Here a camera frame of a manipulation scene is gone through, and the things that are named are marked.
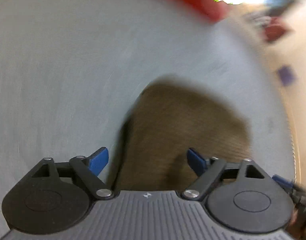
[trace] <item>blue object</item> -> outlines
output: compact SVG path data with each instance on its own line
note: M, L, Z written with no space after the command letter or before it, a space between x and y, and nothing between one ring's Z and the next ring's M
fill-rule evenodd
M109 162L109 151L106 147L98 149L88 157L88 168L98 176Z
M285 189L292 189L294 187L294 183L292 181L284 179L279 175L273 175L272 179Z
M188 165L197 176L201 176L205 170L207 170L205 159L192 148L186 152L186 158L188 160Z
M279 70L277 70L277 74L285 87L291 85L295 80L295 75L290 66L282 66Z

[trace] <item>metal pin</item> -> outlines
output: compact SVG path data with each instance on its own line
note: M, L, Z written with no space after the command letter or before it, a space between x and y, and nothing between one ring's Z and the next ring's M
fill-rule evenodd
M107 189L107 188L101 188L99 190L96 191L96 194L99 197L109 197L112 195L112 191Z
M187 198L196 198L200 193L197 190L194 189L187 189L186 191L183 192L183 195L186 196Z

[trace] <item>blue gripper pad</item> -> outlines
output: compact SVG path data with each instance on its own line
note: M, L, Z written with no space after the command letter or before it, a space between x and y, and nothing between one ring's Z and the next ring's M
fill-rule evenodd
M109 151L106 147L101 147L87 159L89 170L98 176L109 162Z
M194 149L190 148L186 152L186 158L188 161L188 165L197 176L201 176L207 169L205 159Z

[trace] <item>purple object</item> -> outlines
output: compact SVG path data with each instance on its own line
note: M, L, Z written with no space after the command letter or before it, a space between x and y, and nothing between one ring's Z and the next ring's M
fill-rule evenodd
M293 74L293 70L290 66L283 66L278 71L277 74L280 77L280 80L283 86L289 86L295 80L295 76Z

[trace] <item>ribbed rubber surface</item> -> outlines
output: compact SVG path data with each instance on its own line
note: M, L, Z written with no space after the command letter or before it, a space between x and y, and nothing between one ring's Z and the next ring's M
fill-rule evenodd
M27 235L12 230L3 239L290 240L291 238L282 230L258 236L232 232L212 221L200 203L182 200L174 191L149 194L121 191L115 199L98 201L88 216L70 229L44 236Z

